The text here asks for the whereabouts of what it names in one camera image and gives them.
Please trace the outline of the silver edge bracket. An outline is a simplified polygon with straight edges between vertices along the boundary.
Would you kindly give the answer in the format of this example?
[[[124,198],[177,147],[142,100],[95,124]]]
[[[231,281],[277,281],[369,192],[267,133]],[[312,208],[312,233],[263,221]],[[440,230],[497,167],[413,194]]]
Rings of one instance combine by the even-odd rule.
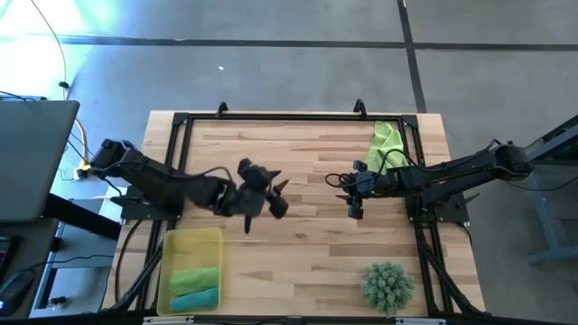
[[[154,316],[144,317],[142,325],[190,325],[194,323],[193,316]]]
[[[395,318],[395,324],[396,325],[447,325],[447,322],[444,319],[400,317],[400,318]]]

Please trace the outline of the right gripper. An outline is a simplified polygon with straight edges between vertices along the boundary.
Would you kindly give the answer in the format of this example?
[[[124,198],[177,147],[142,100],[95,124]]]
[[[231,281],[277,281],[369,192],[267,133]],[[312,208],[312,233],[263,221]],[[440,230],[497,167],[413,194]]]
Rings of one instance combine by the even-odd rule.
[[[337,195],[348,205],[348,217],[356,220],[363,219],[364,199],[391,198],[393,196],[393,181],[388,175],[367,172],[368,166],[361,160],[353,162],[353,183],[350,185],[350,194]]]

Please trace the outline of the artificial green plant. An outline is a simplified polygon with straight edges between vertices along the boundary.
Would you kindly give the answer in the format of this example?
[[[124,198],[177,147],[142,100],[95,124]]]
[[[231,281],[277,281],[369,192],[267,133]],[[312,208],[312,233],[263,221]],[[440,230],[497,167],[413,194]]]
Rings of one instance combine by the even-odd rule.
[[[414,279],[400,264],[374,263],[364,270],[362,280],[368,306],[386,317],[405,309],[413,298]]]

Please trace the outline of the grey side table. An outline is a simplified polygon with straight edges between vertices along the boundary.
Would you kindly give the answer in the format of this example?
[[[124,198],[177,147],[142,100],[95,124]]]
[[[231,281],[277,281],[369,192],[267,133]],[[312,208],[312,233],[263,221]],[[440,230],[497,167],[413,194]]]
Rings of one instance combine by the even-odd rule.
[[[112,268],[116,240],[60,223],[55,247],[44,265],[34,268],[39,281],[31,318],[88,314],[100,310]]]

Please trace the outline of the green cloth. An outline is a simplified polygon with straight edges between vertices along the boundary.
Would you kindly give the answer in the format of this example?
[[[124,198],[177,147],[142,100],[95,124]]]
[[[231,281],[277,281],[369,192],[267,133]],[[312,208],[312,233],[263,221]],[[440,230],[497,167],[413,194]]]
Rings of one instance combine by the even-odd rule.
[[[178,296],[202,292],[218,285],[217,267],[177,270],[172,273],[169,280],[170,290]]]

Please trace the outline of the green microfiber towel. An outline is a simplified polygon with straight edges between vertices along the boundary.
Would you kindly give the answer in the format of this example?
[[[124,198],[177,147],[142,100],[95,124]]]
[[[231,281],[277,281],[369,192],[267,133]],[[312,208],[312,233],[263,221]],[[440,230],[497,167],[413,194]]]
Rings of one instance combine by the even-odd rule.
[[[365,164],[371,172],[385,174],[391,168],[408,165],[401,134],[388,122],[376,121]]]

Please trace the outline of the black desk beam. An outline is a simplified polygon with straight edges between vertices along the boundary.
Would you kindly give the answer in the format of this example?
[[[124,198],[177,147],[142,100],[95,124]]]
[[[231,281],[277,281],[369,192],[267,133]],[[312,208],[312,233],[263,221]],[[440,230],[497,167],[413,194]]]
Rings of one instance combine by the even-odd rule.
[[[42,217],[54,218],[73,227],[114,240],[118,240],[121,231],[121,225],[118,222],[54,194],[48,195],[42,210]]]

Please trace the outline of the grey blue metal stand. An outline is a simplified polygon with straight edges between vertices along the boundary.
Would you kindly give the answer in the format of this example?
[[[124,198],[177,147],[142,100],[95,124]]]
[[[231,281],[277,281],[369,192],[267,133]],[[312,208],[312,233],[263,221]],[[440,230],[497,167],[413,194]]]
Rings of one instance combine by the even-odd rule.
[[[527,149],[535,170],[527,186],[547,249],[529,255],[532,265],[578,259],[578,244],[572,244],[564,228],[578,226],[578,115],[563,122]]]

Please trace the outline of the black computer mouse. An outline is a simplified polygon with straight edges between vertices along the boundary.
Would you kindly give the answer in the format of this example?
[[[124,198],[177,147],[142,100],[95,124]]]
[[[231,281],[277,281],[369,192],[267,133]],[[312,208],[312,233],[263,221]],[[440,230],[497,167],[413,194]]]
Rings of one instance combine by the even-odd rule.
[[[10,275],[0,286],[0,316],[12,315],[23,304],[35,274],[29,269],[19,270]]]

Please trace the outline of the yellow plastic basket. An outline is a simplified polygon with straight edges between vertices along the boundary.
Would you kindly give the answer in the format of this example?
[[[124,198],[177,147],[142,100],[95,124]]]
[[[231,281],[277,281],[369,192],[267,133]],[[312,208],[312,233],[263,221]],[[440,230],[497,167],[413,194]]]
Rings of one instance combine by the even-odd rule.
[[[169,288],[169,280],[174,271],[217,267],[219,269],[219,306],[213,311],[172,312],[170,302],[180,297]],[[211,313],[219,309],[221,303],[223,275],[223,243],[221,230],[214,227],[180,229],[169,231],[163,241],[161,269],[158,284],[156,311],[161,316],[191,315]]]

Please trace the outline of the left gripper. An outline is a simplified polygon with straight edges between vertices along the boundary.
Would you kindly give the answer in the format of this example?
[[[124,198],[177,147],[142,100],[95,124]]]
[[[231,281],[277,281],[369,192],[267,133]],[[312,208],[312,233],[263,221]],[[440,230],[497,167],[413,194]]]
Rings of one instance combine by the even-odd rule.
[[[285,216],[289,204],[282,197],[282,191],[289,180],[271,187],[272,180],[281,173],[269,171],[266,167],[252,163],[248,158],[238,164],[238,175],[243,180],[238,188],[232,182],[226,182],[219,192],[219,214],[224,217],[243,215],[248,218],[258,217],[267,200],[269,211],[276,218]]]

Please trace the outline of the dark grey flat panel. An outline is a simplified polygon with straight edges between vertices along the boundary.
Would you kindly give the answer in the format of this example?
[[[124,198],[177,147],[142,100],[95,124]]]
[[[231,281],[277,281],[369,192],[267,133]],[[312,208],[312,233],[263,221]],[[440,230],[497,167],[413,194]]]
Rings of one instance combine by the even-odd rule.
[[[79,102],[0,102],[0,224],[41,217]]]

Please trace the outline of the white box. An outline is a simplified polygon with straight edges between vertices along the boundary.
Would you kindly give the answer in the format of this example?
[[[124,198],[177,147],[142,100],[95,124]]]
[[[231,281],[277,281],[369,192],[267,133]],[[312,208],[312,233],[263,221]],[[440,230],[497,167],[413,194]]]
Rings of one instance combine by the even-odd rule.
[[[109,186],[104,195],[95,196],[92,199],[101,203],[99,215],[123,225],[125,221],[121,218],[122,208],[112,201],[112,198],[117,195],[118,192]]]

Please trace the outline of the teal microfiber towel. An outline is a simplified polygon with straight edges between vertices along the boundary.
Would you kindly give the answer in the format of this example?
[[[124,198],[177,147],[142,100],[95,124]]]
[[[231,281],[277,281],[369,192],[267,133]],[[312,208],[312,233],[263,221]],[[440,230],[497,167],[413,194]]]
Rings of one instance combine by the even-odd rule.
[[[219,289],[210,288],[200,292],[188,293],[174,298],[170,302],[170,311],[213,311],[219,306]]]

